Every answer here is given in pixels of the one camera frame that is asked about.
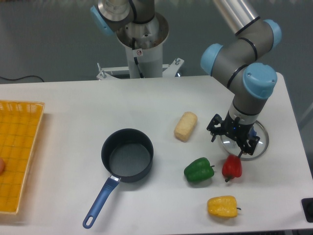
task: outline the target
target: red bell pepper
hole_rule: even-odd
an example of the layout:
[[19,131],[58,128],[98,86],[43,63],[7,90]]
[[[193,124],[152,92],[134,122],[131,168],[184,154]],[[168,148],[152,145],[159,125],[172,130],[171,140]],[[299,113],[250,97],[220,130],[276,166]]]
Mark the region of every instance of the red bell pepper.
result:
[[241,166],[241,160],[235,155],[229,155],[223,165],[222,174],[226,177],[225,182],[228,182],[235,177],[241,176],[243,168]]

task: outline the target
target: saucepan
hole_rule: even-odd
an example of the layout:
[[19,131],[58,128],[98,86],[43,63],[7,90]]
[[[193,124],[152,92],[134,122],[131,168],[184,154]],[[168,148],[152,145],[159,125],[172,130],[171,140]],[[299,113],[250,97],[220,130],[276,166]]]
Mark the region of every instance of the saucepan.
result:
[[122,129],[111,134],[102,146],[101,159],[111,176],[89,210],[83,226],[89,229],[94,224],[104,203],[119,182],[132,183],[144,178],[152,167],[153,145],[143,132]]

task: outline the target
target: green bell pepper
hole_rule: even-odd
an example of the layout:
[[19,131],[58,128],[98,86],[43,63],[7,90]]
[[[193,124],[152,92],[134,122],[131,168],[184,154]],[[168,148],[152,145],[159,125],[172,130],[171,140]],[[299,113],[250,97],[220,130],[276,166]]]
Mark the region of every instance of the green bell pepper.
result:
[[193,161],[184,170],[184,175],[188,182],[201,182],[211,178],[214,175],[213,165],[207,158],[199,158]]

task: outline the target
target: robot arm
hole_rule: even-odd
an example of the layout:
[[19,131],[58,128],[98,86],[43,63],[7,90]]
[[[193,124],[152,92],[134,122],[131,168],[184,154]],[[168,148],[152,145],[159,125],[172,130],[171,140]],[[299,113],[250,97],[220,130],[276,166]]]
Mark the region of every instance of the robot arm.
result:
[[[245,0],[214,3],[237,40],[227,47],[211,45],[201,58],[201,67],[235,96],[225,120],[216,114],[207,130],[212,141],[226,135],[241,153],[253,155],[260,139],[253,124],[277,81],[270,66],[255,61],[281,41],[281,29],[271,20],[261,20]],[[131,78],[162,77],[162,43],[169,29],[164,17],[155,12],[154,0],[99,0],[91,14],[104,33],[116,32],[126,49]]]
[[154,0],[99,0],[90,12],[103,33],[116,32],[126,50],[130,78],[162,77],[162,44],[169,27],[155,12]]
[[273,92],[277,75],[270,66],[254,63],[281,41],[281,30],[271,20],[261,20],[245,0],[214,0],[237,40],[223,47],[211,45],[201,58],[201,67],[235,96],[225,120],[216,114],[207,130],[226,135],[242,153],[252,155],[260,138],[253,130],[259,113]]

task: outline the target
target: clear plastic disc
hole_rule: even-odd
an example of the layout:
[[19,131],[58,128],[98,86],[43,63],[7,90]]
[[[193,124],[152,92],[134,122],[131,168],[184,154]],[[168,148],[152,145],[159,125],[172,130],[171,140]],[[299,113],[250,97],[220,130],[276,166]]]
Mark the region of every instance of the clear plastic disc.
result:
[[[260,137],[260,140],[254,150],[253,155],[243,154],[241,156],[241,160],[243,161],[251,161],[256,158],[261,157],[268,148],[269,137],[268,137],[268,132],[266,131],[264,126],[260,122],[256,121],[253,127],[257,133],[257,136]],[[220,136],[220,137],[221,137],[222,146],[225,148],[225,150],[229,154],[234,154],[238,156],[241,150],[240,150],[240,147],[237,145],[237,143],[233,141],[232,139],[228,138],[227,136]]]

